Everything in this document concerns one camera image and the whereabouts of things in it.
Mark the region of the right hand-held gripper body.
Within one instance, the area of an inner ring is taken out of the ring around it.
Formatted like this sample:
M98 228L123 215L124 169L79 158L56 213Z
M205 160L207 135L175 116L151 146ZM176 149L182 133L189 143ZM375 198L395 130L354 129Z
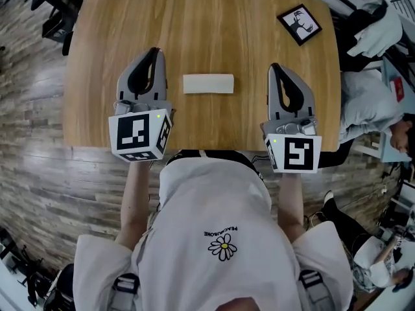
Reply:
M316 133L315 117L291 121L267 121L261 125L265 146L274 172L315 174L322 138Z

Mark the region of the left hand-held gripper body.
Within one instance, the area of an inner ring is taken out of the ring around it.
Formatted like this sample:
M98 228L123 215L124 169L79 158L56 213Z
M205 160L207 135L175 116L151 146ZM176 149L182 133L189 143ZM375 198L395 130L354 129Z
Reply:
M108 118L112 154L126 162L162 159L172 130L166 90L118 91L114 110Z

